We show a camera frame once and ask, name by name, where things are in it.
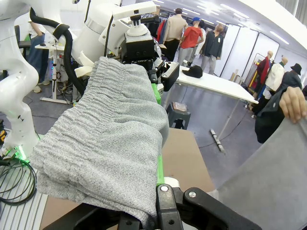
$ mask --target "desk leg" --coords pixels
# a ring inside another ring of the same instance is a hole
[[[227,121],[224,124],[224,127],[222,128],[222,131],[220,132],[219,136],[217,136],[217,134],[215,133],[215,131],[213,129],[210,129],[211,135],[212,135],[215,143],[217,144],[217,147],[219,147],[220,151],[223,152],[223,153],[225,153],[225,149],[223,148],[223,146],[222,146],[222,144],[220,142],[220,138],[221,138],[222,134],[224,133],[224,131],[225,131],[225,129],[226,129],[226,127],[227,127],[227,125],[228,125],[232,115],[234,114],[234,112],[235,112],[235,110],[236,110],[236,108],[237,108],[237,106],[239,104],[239,101],[240,101],[240,99],[238,99],[238,101],[236,102],[236,105],[234,106],[231,114],[228,116]]]
[[[52,58],[53,58],[53,70],[52,70],[52,98],[47,98],[47,97],[41,97],[41,101],[45,102],[56,102],[56,103],[62,103],[62,104],[67,104],[65,100],[59,100],[57,99],[57,69],[56,69],[56,64],[57,64],[57,51],[53,50]]]
[[[166,99],[165,99],[165,104],[164,104],[164,109],[166,109],[167,106],[168,106],[168,102],[169,102],[169,99],[171,97],[174,86],[175,86],[175,84],[172,86],[172,88],[170,88],[170,90],[167,93],[167,96],[166,96]]]

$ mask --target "human hand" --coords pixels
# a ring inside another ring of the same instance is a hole
[[[299,87],[288,87],[283,93],[279,106],[286,118],[293,123],[298,122],[302,117],[307,117],[307,106],[305,97]]]

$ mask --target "red shirt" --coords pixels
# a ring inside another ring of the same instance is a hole
[[[200,28],[190,26],[188,29],[186,29],[183,35],[185,36],[185,39],[181,43],[181,48],[186,49],[196,46],[198,38],[202,37],[202,32]]]

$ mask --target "blue pants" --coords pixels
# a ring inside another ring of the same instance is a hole
[[[43,43],[44,40],[45,34],[31,38],[30,53],[27,58],[28,63],[36,69],[39,75],[38,83],[45,80],[45,74],[48,68],[49,50],[36,49],[35,46]]]

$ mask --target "white jacket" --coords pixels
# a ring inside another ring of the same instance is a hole
[[[268,75],[265,84],[269,86],[272,90],[276,91],[282,83],[284,73],[284,67],[279,63],[275,63],[272,66],[272,69]]]
[[[206,41],[206,31],[204,29],[201,29],[201,31],[202,31],[202,36],[203,36],[203,42],[198,44],[197,49],[195,51],[195,55],[200,54],[201,49],[202,49],[202,47],[203,47],[203,45],[205,44],[205,41]]]

